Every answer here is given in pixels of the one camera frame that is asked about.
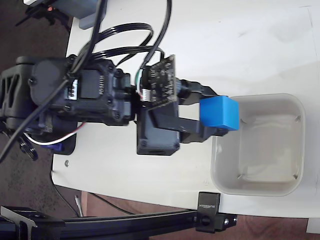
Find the black cable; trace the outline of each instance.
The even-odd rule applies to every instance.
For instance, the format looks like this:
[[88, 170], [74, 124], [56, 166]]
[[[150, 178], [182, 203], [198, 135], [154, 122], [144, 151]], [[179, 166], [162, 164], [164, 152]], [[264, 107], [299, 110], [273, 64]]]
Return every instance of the black cable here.
[[148, 52], [148, 54], [145, 56], [141, 66], [139, 69], [143, 69], [146, 64], [150, 61], [150, 59], [152, 58], [152, 56], [155, 54], [157, 48], [159, 47], [162, 39], [164, 38], [166, 31], [168, 29], [169, 26], [169, 22], [170, 22], [170, 18], [171, 18], [171, 11], [172, 11], [172, 0], [167, 0], [166, 1], [166, 13], [165, 13], [165, 18], [164, 18], [164, 22], [162, 25], [162, 29], [158, 35], [158, 38], [156, 39], [156, 41], [154, 42], [153, 48]]
[[74, 61], [70, 70], [72, 74], [77, 74], [87, 64], [87, 61], [89, 60], [91, 53], [94, 50], [99, 36], [100, 25], [103, 18], [105, 7], [106, 0], [99, 0], [96, 6], [96, 15], [89, 45], [86, 48], [86, 52], [81, 56], [79, 55]]
[[[127, 32], [127, 31], [135, 31], [135, 30], [149, 30], [150, 31], [149, 35], [145, 38], [145, 40], [139, 46], [147, 45], [148, 42], [151, 40], [151, 38], [154, 35], [154, 31], [153, 31], [152, 27], [147, 23], [141, 23], [141, 22], [126, 23], [126, 24], [121, 24], [121, 25], [110, 27], [109, 29], [104, 30], [103, 32], [100, 32], [98, 35], [98, 38], [96, 40], [96, 43], [98, 43], [98, 42], [100, 42], [100, 41], [102, 41], [112, 35]], [[88, 46], [89, 46], [89, 43], [87, 43], [81, 49], [81, 51], [79, 52], [79, 58], [81, 58], [81, 56], [87, 51]], [[119, 61], [119, 63], [117, 64], [117, 67], [120, 64], [122, 64], [123, 62], [132, 58], [135, 54], [136, 53], [132, 53], [132, 54], [125, 56], [122, 60]]]
[[95, 196], [96, 198], [100, 199], [101, 201], [105, 202], [106, 204], [109, 204], [111, 207], [115, 208], [115, 209], [118, 209], [119, 211], [125, 213], [125, 214], [129, 214], [129, 215], [135, 215], [134, 213], [130, 212], [130, 211], [127, 211], [127, 210], [124, 210], [114, 204], [112, 204], [111, 202], [109, 202], [108, 200], [105, 200], [104, 198], [100, 197], [99, 195], [95, 194], [95, 193], [92, 193], [92, 192], [89, 192], [91, 195]]
[[56, 193], [59, 195], [59, 197], [64, 201], [64, 203], [72, 210], [72, 212], [78, 217], [80, 218], [80, 214], [70, 205], [70, 203], [64, 198], [64, 196], [61, 195], [61, 193], [59, 192], [59, 190], [57, 189], [54, 181], [52, 180], [52, 172], [53, 172], [53, 167], [54, 167], [54, 160], [52, 159], [52, 162], [51, 162], [51, 172], [49, 174], [49, 178], [50, 178], [50, 181], [52, 183], [52, 186], [54, 188], [54, 190], [56, 191]]
[[0, 155], [0, 164], [5, 160], [6, 156], [8, 155], [10, 149], [15, 144], [16, 140], [20, 137], [21, 134], [26, 130], [26, 128], [36, 120], [39, 115], [46, 110], [46, 108], [51, 104], [52, 101], [56, 98], [56, 96], [65, 89], [66, 85], [68, 84], [68, 80], [64, 80], [60, 86], [57, 87], [38, 107], [34, 110], [17, 128], [17, 130], [12, 134], [11, 138], [5, 145], [1, 155]]
[[[135, 55], [138, 53], [145, 53], [145, 52], [149, 52], [152, 48], [153, 46], [125, 46], [125, 47], [113, 48], [106, 51], [93, 53], [89, 62], [96, 63], [99, 61], [106, 60], [107, 58], [119, 56], [123, 54]], [[164, 51], [161, 48], [157, 48], [156, 50], [161, 52], [161, 57], [163, 58]]]

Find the circuit board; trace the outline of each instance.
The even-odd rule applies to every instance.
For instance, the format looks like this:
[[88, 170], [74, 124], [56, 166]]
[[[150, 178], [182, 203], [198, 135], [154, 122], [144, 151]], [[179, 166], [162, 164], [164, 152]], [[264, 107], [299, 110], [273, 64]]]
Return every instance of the circuit board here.
[[150, 109], [159, 108], [177, 101], [175, 56], [171, 55], [152, 65], [148, 73]]

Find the white tabletop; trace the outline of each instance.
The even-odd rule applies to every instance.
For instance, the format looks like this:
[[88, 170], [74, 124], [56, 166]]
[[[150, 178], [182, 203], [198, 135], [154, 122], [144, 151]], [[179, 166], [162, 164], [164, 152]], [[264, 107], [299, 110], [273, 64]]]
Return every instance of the white tabletop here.
[[[101, 28], [146, 22], [158, 33], [165, 9], [165, 0], [109, 0]], [[78, 26], [75, 19], [67, 56], [77, 54], [90, 38], [91, 29]], [[147, 34], [121, 33], [99, 43], [95, 51], [137, 46]], [[167, 55], [176, 54], [178, 78], [231, 97], [289, 93], [304, 105], [305, 166], [299, 187], [285, 197], [222, 194], [219, 211], [320, 218], [320, 1], [173, 0], [160, 47]], [[121, 68], [134, 75], [143, 57], [135, 56]], [[197, 105], [183, 106], [180, 116], [197, 119], [198, 111]], [[78, 133], [73, 154], [54, 155], [53, 181], [122, 199], [197, 209], [199, 191], [219, 192], [210, 175], [211, 154], [212, 138], [182, 144], [172, 156], [137, 155], [135, 124], [91, 123]]]

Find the white square container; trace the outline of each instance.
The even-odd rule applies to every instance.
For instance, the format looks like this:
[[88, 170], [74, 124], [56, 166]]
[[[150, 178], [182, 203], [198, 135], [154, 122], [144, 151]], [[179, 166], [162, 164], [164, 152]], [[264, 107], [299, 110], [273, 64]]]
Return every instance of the white square container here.
[[293, 95], [237, 96], [240, 129], [213, 138], [211, 178], [225, 194], [285, 196], [300, 183], [305, 110]]

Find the blue part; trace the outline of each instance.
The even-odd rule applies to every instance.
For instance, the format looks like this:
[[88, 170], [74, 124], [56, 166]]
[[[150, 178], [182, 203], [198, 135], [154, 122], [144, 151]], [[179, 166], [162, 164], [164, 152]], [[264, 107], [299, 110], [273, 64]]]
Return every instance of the blue part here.
[[239, 103], [227, 96], [201, 99], [200, 121], [206, 127], [239, 130]]
[[57, 152], [62, 152], [64, 150], [62, 143], [57, 143], [57, 144], [48, 145], [48, 146], [41, 146], [41, 147], [45, 149], [52, 149]]

